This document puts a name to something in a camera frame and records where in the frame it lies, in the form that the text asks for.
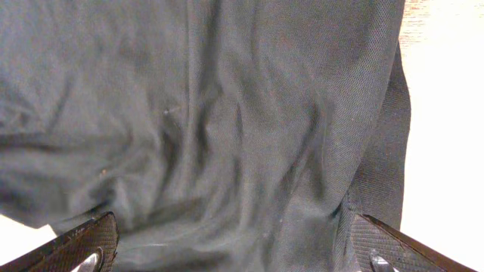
black fabric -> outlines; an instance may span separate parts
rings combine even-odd
[[[0,212],[104,211],[115,271],[357,270],[399,227],[402,0],[3,1]]]

wrinkled fabric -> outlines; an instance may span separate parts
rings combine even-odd
[[[398,228],[403,0],[3,1],[0,212],[118,220],[114,271],[356,271]]]

black cloth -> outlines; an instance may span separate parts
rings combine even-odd
[[[3,1],[0,212],[113,211],[115,271],[357,270],[398,228],[403,0]]]

